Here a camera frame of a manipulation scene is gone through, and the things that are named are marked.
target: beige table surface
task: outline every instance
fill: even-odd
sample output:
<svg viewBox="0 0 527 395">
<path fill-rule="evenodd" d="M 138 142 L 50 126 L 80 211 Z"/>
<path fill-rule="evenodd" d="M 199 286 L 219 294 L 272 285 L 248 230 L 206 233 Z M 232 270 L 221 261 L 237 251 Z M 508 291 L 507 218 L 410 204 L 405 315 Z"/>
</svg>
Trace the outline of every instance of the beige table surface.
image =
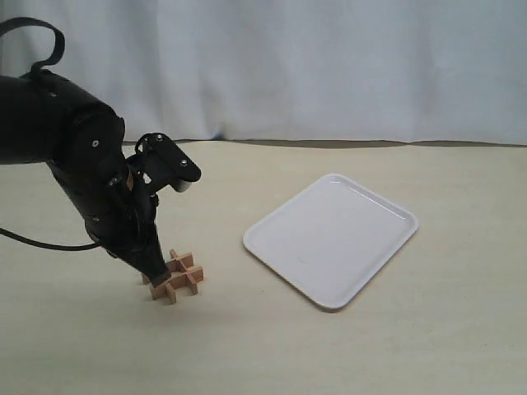
<svg viewBox="0 0 527 395">
<path fill-rule="evenodd" d="M 203 178 L 183 194 L 163 190 L 157 223 L 164 250 L 193 252 L 206 280 L 176 305 L 152 301 L 102 250 L 0 238 L 0 393 L 527 393 L 527 150 L 343 146 L 184 144 Z M 327 173 L 421 223 L 336 314 L 241 243 Z M 0 166 L 0 185 L 3 227 L 88 241 L 43 165 Z"/>
</svg>

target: white tray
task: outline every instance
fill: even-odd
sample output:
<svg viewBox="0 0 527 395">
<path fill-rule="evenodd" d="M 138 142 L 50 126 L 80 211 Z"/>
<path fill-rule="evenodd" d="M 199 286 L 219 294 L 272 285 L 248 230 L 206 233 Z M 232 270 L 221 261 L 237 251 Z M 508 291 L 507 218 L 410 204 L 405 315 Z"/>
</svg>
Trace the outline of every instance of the white tray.
<svg viewBox="0 0 527 395">
<path fill-rule="evenodd" d="M 402 207 L 327 174 L 248 229 L 243 242 L 318 306 L 340 309 L 417 228 Z"/>
</svg>

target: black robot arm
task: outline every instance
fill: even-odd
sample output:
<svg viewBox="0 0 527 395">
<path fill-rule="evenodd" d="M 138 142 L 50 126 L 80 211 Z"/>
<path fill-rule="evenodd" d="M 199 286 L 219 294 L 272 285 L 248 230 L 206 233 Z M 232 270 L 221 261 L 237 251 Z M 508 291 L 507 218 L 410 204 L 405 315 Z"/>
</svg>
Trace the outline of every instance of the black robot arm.
<svg viewBox="0 0 527 395">
<path fill-rule="evenodd" d="M 156 193 L 167 185 L 183 192 L 201 178 L 201 170 L 161 133 L 141 137 L 136 152 L 125 158 L 124 120 L 81 87 L 42 68 L 62 57 L 62 33 L 46 22 L 15 18 L 0 24 L 0 36 L 22 26 L 53 29 L 55 49 L 21 77 L 0 76 L 0 164 L 44 162 L 90 238 L 153 286 L 161 284 L 170 272 L 156 231 Z"/>
</svg>

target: white curtain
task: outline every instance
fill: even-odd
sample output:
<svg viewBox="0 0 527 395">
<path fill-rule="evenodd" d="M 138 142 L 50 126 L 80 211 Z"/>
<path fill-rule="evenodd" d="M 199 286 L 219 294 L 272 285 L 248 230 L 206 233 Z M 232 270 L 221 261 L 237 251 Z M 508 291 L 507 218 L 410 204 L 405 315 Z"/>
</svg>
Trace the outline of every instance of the white curtain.
<svg viewBox="0 0 527 395">
<path fill-rule="evenodd" d="M 63 30 L 53 70 L 112 105 L 127 139 L 527 144 L 525 0 L 5 0 Z M 2 72 L 53 35 L 3 39 Z"/>
</svg>

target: wooden grid piece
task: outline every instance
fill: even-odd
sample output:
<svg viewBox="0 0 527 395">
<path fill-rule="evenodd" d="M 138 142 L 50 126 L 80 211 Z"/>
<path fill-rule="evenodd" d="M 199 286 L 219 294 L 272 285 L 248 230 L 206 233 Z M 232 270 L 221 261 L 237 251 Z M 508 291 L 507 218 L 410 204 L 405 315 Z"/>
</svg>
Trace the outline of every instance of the wooden grid piece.
<svg viewBox="0 0 527 395">
<path fill-rule="evenodd" d="M 203 268 L 201 266 L 194 266 L 194 257 L 191 253 L 178 255 L 172 249 L 170 251 L 170 261 L 166 266 L 171 272 L 171 277 L 163 284 L 154 288 L 150 285 L 150 293 L 154 300 L 162 297 L 167 297 L 170 304 L 176 302 L 175 291 L 179 288 L 188 287 L 192 295 L 198 293 L 198 283 L 203 281 Z M 142 283 L 148 284 L 150 280 L 144 274 L 142 276 Z"/>
</svg>

